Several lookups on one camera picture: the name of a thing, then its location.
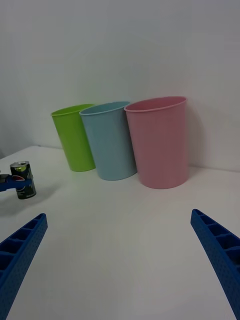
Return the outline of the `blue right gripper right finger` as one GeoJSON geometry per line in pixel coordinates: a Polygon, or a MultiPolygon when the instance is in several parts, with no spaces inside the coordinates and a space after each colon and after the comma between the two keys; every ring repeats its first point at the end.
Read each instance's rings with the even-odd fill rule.
{"type": "Polygon", "coordinates": [[[190,224],[238,320],[240,318],[240,239],[198,209],[192,210],[190,224]]]}

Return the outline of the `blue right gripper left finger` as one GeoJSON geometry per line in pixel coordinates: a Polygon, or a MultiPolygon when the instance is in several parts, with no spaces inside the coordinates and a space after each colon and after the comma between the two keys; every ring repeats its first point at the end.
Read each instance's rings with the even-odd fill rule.
{"type": "Polygon", "coordinates": [[[47,231],[41,213],[0,243],[0,319],[5,320],[47,231]]]}

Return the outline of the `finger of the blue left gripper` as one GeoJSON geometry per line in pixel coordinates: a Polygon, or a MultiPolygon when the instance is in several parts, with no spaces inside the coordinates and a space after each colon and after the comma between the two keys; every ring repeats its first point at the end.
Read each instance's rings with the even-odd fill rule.
{"type": "Polygon", "coordinates": [[[21,190],[32,184],[32,179],[16,180],[12,175],[1,174],[0,175],[0,192],[7,191],[9,189],[21,190]]]}

